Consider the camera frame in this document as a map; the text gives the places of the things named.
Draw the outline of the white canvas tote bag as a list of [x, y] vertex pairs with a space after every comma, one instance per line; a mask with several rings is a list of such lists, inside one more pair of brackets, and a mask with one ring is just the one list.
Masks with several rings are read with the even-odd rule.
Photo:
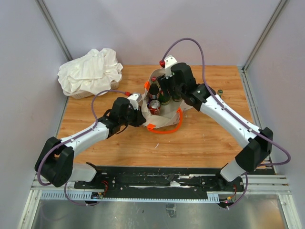
[[146, 103], [143, 100], [145, 97], [148, 96], [148, 89], [151, 84], [151, 78], [153, 76], [159, 77], [164, 74], [165, 74], [164, 69], [157, 69], [152, 72], [152, 74], [148, 78], [148, 81], [146, 81], [144, 84], [144, 93], [142, 94], [142, 99], [141, 99], [140, 104], [142, 107], [142, 114], [146, 119], [146, 122], [143, 124], [143, 126], [145, 126], [145, 127], [151, 125], [152, 128], [158, 129], [161, 127], [178, 124], [180, 121], [180, 115], [179, 115], [178, 109], [180, 108], [181, 111], [184, 113], [185, 111], [193, 108], [193, 107], [187, 105], [183, 100], [181, 100], [179, 102], [175, 102], [171, 99], [168, 105], [161, 105], [159, 115], [151, 114], [151, 112], [149, 111], [149, 108], [146, 107]]

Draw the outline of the green glass bottle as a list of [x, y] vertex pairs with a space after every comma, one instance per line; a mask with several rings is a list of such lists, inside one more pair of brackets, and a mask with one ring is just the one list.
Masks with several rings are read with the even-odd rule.
[[173, 94], [171, 95], [171, 98], [172, 98], [172, 100], [175, 101], [175, 102], [179, 102], [179, 101], [182, 100], [182, 98], [180, 97], [180, 95], [178, 95], [177, 93], [173, 93]]
[[170, 102], [171, 96], [167, 90], [160, 90], [159, 102], [161, 105], [167, 105]]
[[221, 90], [221, 89], [218, 90], [218, 91], [217, 91], [217, 94], [218, 94], [219, 96], [222, 96], [222, 95], [223, 95], [223, 90]]

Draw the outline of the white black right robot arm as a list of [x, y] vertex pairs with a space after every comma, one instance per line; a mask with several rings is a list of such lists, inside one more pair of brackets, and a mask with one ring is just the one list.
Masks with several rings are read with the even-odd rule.
[[267, 127], [261, 129], [248, 122], [228, 106], [207, 83], [197, 83], [186, 63], [161, 61], [160, 66], [165, 70], [165, 74], [159, 79], [163, 90], [176, 94], [187, 105], [208, 115], [242, 147], [241, 152], [221, 169], [220, 176], [216, 178], [216, 186], [220, 190], [228, 190], [232, 187], [233, 180], [246, 172], [253, 172], [270, 155], [272, 130]]

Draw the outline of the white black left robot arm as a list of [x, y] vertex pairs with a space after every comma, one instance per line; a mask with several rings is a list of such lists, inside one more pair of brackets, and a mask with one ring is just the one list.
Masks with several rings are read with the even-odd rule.
[[90, 164], [76, 164], [74, 159], [90, 146], [123, 132], [128, 126], [139, 127], [145, 123], [139, 105], [142, 96], [133, 93], [129, 97], [118, 97], [112, 108], [96, 119], [95, 123], [71, 136], [49, 138], [35, 164], [38, 182], [43, 185], [61, 187], [67, 182], [84, 181], [96, 189], [102, 184], [97, 168]]

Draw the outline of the purple soda can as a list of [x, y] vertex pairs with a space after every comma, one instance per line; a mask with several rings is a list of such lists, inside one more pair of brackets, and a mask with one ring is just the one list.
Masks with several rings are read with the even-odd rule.
[[149, 108], [149, 104], [150, 104], [150, 101], [151, 101], [150, 98], [147, 96], [147, 97], [144, 98], [143, 101], [146, 103], [146, 107]]

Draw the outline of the red soda can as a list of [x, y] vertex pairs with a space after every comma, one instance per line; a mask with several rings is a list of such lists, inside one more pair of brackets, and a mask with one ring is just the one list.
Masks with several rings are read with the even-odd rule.
[[151, 100], [148, 105], [148, 108], [152, 115], [159, 115], [161, 104], [158, 100]]

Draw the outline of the glass cola bottle red cap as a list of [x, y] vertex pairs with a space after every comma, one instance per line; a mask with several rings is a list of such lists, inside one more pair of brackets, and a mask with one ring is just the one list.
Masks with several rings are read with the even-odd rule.
[[157, 84], [157, 77], [155, 77], [155, 76], [153, 76], [151, 78], [151, 84], [150, 84], [150, 87], [149, 87], [148, 96], [149, 96], [150, 101], [159, 100], [160, 89], [159, 89], [159, 86]]

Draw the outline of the crumpled white cloth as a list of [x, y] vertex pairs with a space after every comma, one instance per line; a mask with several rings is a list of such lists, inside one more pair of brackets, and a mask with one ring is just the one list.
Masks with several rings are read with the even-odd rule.
[[66, 96], [97, 93], [111, 89], [111, 83], [122, 80], [123, 65], [110, 48], [91, 49], [86, 55], [60, 66], [58, 82]]

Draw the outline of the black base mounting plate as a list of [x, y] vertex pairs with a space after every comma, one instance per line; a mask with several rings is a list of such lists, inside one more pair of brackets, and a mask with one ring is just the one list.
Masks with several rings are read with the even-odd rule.
[[106, 167], [96, 166], [97, 176], [92, 182], [77, 181], [75, 189], [108, 190], [129, 188], [198, 188], [206, 191], [242, 192], [241, 177], [227, 182], [218, 168], [184, 167]]

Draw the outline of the aluminium frame post left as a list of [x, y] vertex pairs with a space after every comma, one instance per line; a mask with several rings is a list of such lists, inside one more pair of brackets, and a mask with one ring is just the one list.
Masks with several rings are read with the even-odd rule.
[[62, 38], [62, 35], [61, 35], [61, 33], [60, 33], [52, 15], [51, 15], [48, 7], [47, 7], [47, 4], [45, 3], [44, 0], [35, 0], [35, 2], [37, 4], [38, 8], [40, 9], [43, 17], [45, 18], [52, 34], [55, 37], [55, 40], [57, 41], [60, 49], [62, 50], [66, 60], [67, 61], [72, 61], [72, 55], [70, 54], [69, 49], [68, 49], [64, 39]]

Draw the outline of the aluminium frame post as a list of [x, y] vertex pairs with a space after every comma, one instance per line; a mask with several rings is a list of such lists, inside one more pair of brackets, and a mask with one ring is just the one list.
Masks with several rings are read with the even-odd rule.
[[45, 18], [52, 34], [55, 37], [55, 40], [57, 41], [60, 49], [62, 50], [66, 60], [67, 61], [72, 61], [72, 55], [70, 54], [69, 49], [68, 49], [64, 39], [62, 38], [62, 35], [61, 35], [61, 33], [60, 33], [52, 15], [51, 15], [48, 7], [47, 7], [47, 4], [45, 3], [44, 0], [35, 0], [35, 2], [37, 4], [38, 8], [40, 9], [43, 17]]
[[289, 3], [289, 0], [280, 0], [273, 11], [270, 19], [268, 20], [267, 24], [265, 25], [261, 35], [259, 36], [257, 42], [255, 43], [253, 49], [251, 50], [245, 64], [242, 67], [242, 70], [245, 72], [249, 68], [250, 64], [254, 60], [255, 56], [259, 52], [260, 48], [262, 47], [264, 41], [268, 37], [269, 33], [271, 32], [272, 28], [276, 24], [277, 20], [279, 19], [280, 15], [284, 11], [285, 7]]

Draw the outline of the aluminium frame post right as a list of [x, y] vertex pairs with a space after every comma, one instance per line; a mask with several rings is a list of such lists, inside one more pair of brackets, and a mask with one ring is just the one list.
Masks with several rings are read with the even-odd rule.
[[271, 32], [272, 28], [276, 24], [277, 20], [279, 19], [280, 15], [284, 11], [285, 7], [289, 3], [289, 0], [280, 0], [273, 11], [270, 19], [268, 20], [267, 24], [265, 25], [261, 35], [259, 36], [257, 42], [255, 43], [253, 49], [251, 50], [245, 64], [242, 67], [242, 70], [245, 72], [249, 68], [250, 64], [254, 60], [255, 56], [259, 52], [260, 48], [262, 47], [264, 41], [268, 37], [269, 33]]

